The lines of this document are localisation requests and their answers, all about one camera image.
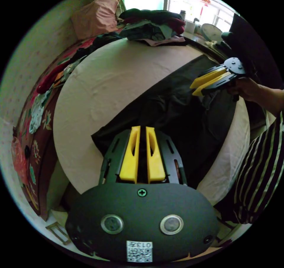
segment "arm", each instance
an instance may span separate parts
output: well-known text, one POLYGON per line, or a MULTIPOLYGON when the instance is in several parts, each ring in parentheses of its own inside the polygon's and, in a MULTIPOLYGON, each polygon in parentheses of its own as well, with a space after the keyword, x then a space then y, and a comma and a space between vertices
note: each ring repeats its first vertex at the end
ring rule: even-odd
POLYGON ((277 116, 284 109, 284 91, 259 85, 254 102, 277 116))
POLYGON ((228 89, 233 95, 240 95, 245 100, 252 101, 277 116, 284 109, 284 91, 271 89, 257 84, 253 80, 239 79, 236 86, 228 89))

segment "human hand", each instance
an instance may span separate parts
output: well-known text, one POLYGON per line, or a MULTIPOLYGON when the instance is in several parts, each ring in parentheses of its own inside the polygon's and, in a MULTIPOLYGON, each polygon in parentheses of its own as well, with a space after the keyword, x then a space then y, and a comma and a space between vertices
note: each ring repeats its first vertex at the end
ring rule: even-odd
POLYGON ((235 81, 235 85, 230 85, 227 91, 231 95, 239 95, 244 100, 255 101, 259 93, 260 85, 250 78, 239 78, 235 81))

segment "red clothing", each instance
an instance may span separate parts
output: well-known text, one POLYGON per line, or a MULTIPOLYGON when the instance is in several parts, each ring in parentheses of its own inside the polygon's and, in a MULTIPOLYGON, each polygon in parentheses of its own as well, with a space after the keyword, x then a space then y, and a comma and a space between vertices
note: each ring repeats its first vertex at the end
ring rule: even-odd
POLYGON ((55 78, 57 77, 58 73, 63 71, 67 66, 69 65, 69 60, 56 66, 43 80, 42 82, 38 85, 36 88, 36 91, 39 94, 44 94, 51 85, 54 83, 55 78))

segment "floral bedspread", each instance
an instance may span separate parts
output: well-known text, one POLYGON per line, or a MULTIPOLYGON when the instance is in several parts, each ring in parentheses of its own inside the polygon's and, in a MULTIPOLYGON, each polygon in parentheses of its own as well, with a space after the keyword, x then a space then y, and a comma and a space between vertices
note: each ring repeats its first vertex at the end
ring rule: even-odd
POLYGON ((62 62, 72 58, 79 48, 87 48, 96 37, 77 42, 69 47, 61 55, 59 55, 40 76, 34 88, 30 92, 21 116, 17 124, 17 137, 25 153, 27 153, 27 170, 28 170, 28 186, 25 187, 31 199, 31 206, 34 211, 43 219, 47 219, 46 211, 46 193, 48 190, 49 179, 54 171, 57 162, 57 155, 53 141, 53 115, 56 101, 60 94, 61 87, 54 88, 47 95, 43 103, 43 115, 41 124, 34 134, 29 132, 30 122, 32 119, 32 106, 38 95, 36 88, 56 66, 62 62))

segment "screw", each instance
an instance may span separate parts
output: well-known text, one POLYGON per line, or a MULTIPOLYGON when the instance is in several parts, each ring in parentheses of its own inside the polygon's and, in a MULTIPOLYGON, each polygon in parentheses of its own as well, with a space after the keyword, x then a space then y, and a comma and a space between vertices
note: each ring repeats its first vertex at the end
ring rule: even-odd
POLYGON ((145 197, 147 195, 147 191, 145 189, 141 188, 137 191, 137 194, 140 197, 145 197))

